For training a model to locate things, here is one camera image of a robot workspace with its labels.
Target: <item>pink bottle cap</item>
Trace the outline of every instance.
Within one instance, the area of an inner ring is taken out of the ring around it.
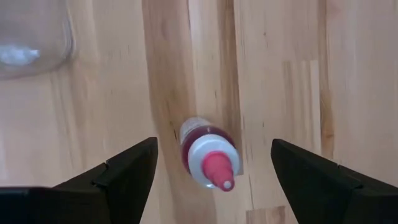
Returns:
[[[235,186],[232,163],[228,156],[220,151],[206,155],[202,163],[202,170],[207,179],[225,192],[229,192]]]

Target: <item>wood grain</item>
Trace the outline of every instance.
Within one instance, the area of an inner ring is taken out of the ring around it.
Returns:
[[[51,186],[160,140],[141,223],[296,223],[269,156],[283,138],[398,185],[398,4],[372,0],[69,0],[56,71],[0,81],[0,184]],[[230,193],[180,162],[191,116],[227,130]]]

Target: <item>bottle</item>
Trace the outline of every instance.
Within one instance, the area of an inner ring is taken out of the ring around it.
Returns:
[[[51,70],[72,51],[67,0],[2,0],[0,78]]]
[[[231,137],[203,118],[190,118],[181,126],[182,161],[202,186],[229,192],[240,169]]]

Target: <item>wooden surface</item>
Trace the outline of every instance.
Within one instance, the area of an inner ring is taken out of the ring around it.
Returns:
[[[160,140],[141,223],[295,223],[269,156],[284,138],[398,185],[395,0],[68,0],[57,71],[0,81],[0,184],[55,185]],[[182,122],[238,143],[230,193],[183,170]]]

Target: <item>clear glass container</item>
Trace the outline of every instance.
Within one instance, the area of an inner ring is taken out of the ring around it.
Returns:
[[[72,40],[67,0],[0,1],[0,78],[56,68]]]

